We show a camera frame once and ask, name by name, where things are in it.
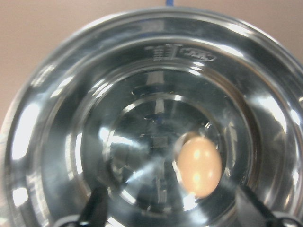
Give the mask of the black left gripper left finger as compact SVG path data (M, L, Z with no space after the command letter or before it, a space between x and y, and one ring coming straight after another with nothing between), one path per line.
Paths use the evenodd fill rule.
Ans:
M107 222L108 190L101 185L95 188L77 220L78 227L104 227Z

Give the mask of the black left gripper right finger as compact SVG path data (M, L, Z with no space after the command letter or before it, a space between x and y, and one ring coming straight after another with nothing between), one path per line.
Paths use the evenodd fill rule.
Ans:
M276 217L246 186L235 192L238 220L242 227L290 227L291 219Z

